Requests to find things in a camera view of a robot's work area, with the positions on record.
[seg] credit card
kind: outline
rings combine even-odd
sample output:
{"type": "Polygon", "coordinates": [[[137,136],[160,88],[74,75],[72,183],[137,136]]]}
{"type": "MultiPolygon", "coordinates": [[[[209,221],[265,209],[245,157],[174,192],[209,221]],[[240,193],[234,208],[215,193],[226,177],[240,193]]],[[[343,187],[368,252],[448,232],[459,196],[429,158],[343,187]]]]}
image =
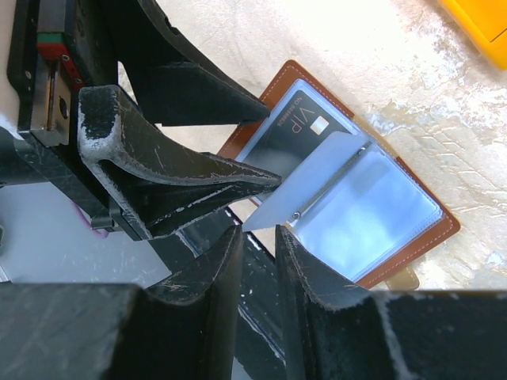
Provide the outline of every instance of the credit card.
{"type": "Polygon", "coordinates": [[[287,178],[331,133],[350,131],[301,89],[277,113],[246,164],[287,178]]]}

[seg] card chip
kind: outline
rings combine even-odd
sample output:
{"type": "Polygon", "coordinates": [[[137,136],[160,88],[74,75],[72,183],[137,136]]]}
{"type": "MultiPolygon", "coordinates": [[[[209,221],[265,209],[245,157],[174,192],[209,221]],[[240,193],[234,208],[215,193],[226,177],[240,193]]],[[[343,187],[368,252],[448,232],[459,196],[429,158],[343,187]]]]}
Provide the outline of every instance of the card chip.
{"type": "Polygon", "coordinates": [[[317,120],[314,121],[314,123],[310,126],[310,129],[317,135],[320,135],[324,132],[328,125],[330,125],[330,122],[324,119],[322,116],[319,116],[317,120]]]}

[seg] brown leather cover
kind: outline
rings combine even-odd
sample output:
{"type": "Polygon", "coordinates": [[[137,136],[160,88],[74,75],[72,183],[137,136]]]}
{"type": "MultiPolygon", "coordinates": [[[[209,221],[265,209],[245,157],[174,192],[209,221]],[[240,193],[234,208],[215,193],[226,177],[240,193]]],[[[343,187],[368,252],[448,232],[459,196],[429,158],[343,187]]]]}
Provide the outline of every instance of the brown leather cover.
{"type": "MultiPolygon", "coordinates": [[[[432,194],[421,180],[410,170],[406,163],[398,156],[396,151],[380,136],[372,127],[364,120],[356,116],[348,107],[346,107],[337,97],[335,97],[328,89],[321,85],[310,73],[301,67],[296,61],[287,61],[276,77],[269,84],[268,88],[261,95],[269,108],[273,109],[283,95],[289,90],[291,85],[297,80],[303,79],[336,108],[342,111],[348,118],[361,127],[368,134],[372,135],[379,145],[388,152],[397,163],[431,196],[441,207],[444,217],[432,228],[426,230],[420,237],[409,243],[404,249],[397,252],[391,259],[377,267],[374,271],[368,273],[358,283],[364,287],[373,287],[377,283],[384,281],[399,273],[406,268],[412,261],[428,252],[433,247],[439,245],[450,236],[459,231],[460,225],[458,220],[449,212],[449,210],[432,194]]],[[[225,158],[235,159],[246,143],[252,138],[255,131],[261,126],[249,125],[239,126],[236,128],[231,137],[223,145],[219,155],[225,158]]]]}

